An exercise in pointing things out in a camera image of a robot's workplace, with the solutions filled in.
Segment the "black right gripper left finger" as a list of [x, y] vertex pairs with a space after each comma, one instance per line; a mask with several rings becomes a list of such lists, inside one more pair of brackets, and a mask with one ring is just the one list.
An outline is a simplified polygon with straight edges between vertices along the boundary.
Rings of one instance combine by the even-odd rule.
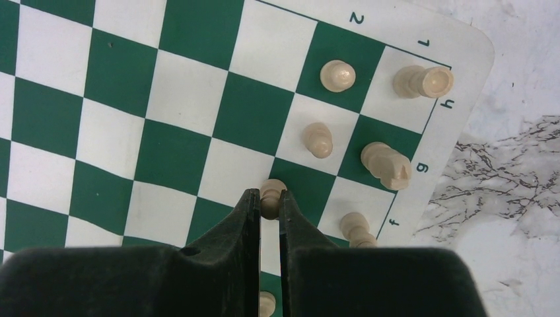
[[260, 193], [183, 248], [33, 248], [1, 266], [2, 316], [257, 316]]

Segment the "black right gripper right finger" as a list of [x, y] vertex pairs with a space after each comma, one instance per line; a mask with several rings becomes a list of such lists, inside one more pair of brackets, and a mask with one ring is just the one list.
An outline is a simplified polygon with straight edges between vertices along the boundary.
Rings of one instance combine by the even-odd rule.
[[485, 316], [467, 265], [442, 248], [342, 248], [279, 199], [285, 316]]

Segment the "white bishop piece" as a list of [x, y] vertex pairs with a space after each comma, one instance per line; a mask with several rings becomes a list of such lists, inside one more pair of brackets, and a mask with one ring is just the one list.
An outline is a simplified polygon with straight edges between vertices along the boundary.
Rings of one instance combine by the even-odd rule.
[[375, 248], [377, 239], [370, 233], [366, 218], [360, 213], [348, 213], [342, 217], [339, 228], [349, 241], [350, 248]]

